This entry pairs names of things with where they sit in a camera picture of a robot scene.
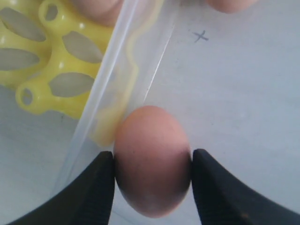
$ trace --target egg tray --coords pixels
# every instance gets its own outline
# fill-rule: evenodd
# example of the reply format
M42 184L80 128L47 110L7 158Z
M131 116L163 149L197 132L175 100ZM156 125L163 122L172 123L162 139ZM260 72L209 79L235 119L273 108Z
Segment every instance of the egg tray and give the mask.
M74 119L81 117L113 33L113 28L81 16L69 2L0 1L0 85L15 90L18 105L35 115L52 110ZM135 44L156 22L164 0L150 3L150 14L126 37L122 49L126 75L117 65L109 76L102 74L109 81L101 85L105 91L98 90L104 94L88 133L100 146L113 142L125 115L139 76Z
M32 114L80 118L113 31L69 2L0 1L0 84Z

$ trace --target white surface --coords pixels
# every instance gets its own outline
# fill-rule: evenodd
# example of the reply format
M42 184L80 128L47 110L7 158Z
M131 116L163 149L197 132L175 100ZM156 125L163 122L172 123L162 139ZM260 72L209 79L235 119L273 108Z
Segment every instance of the white surface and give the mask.
M193 149L206 148L250 187L297 212L299 12L296 0L261 0L235 15L184 0L146 100L180 120ZM209 41L195 43L193 32L203 30ZM0 89L1 101L4 94ZM55 114L37 119L17 111L13 103L0 103L7 105L0 109L0 202L9 204L0 204L3 220L46 199L75 123L62 125ZM25 141L27 135L31 142ZM117 191L110 224L198 225L199 219L191 193L173 214L148 219L135 213Z

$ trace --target egg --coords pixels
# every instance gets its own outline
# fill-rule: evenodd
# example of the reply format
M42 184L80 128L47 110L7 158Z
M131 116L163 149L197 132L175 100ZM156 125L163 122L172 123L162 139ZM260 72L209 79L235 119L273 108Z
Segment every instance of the egg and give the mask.
M223 13L236 13L242 11L258 0L206 0L206 2L217 11Z
M144 106L120 125L114 144L116 181L129 205L150 218L171 213L190 184L187 135L165 110Z
M71 0L87 18L105 26L114 26L124 0Z

